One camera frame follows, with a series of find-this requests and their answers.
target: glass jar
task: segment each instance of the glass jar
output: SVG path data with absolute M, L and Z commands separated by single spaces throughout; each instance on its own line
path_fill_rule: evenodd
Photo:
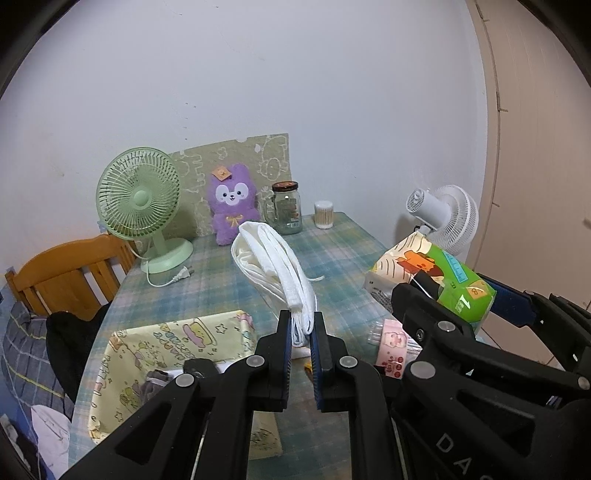
M 273 216 L 267 216 L 265 220 L 281 235 L 291 235 L 301 232 L 301 206 L 300 194 L 297 191 L 296 181 L 279 181 L 271 186 L 273 190 Z

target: dark clothing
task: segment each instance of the dark clothing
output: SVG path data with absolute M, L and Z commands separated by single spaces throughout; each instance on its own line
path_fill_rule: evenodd
M 92 344 L 110 305 L 103 305 L 89 322 L 69 312 L 55 312 L 47 318 L 47 357 L 72 401 L 76 401 Z

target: purple plush toy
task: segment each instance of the purple plush toy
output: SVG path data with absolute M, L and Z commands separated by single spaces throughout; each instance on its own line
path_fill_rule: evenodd
M 241 223 L 261 219 L 255 208 L 256 187 L 248 167 L 237 163 L 229 167 L 228 171 L 232 176 L 224 181 L 212 174 L 207 191 L 218 245 L 231 244 L 238 235 L 238 225 Z

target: cotton swab container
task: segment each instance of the cotton swab container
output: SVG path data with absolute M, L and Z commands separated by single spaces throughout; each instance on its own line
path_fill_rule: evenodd
M 331 228 L 333 226 L 334 216 L 332 202 L 320 200 L 314 204 L 314 223 L 316 224 L 316 228 Z

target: striped fabric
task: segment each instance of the striped fabric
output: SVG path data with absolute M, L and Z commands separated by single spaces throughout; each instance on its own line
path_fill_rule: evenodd
M 8 391 L 29 419 L 32 405 L 45 405 L 71 418 L 74 404 L 51 369 L 45 337 L 45 318 L 31 317 L 25 306 L 16 302 L 2 341 L 2 373 Z
M 386 249 L 344 213 L 335 214 L 335 225 L 328 230 L 317 229 L 311 217 L 305 217 L 303 223 L 301 233 L 286 236 L 285 240 L 309 278 L 325 275 L 313 287 L 328 332 L 341 337 L 350 354 L 373 362 L 376 347 L 366 341 L 368 327 L 388 312 L 362 286 L 365 273 Z M 78 392 L 70 441 L 71 465 L 94 447 L 87 430 L 90 401 L 113 331 L 236 309 L 252 315 L 259 336 L 275 330 L 275 317 L 234 265 L 230 247 L 217 246 L 213 235 L 197 238 L 186 265 L 193 266 L 194 274 L 168 287 L 150 287 L 137 265 L 122 283 L 103 321 Z M 151 275 L 150 280 L 164 283 L 176 272 Z M 347 416 L 316 410 L 304 363 L 305 359 L 293 362 L 288 409 L 277 414 L 284 454 L 250 461 L 250 479 L 350 478 Z

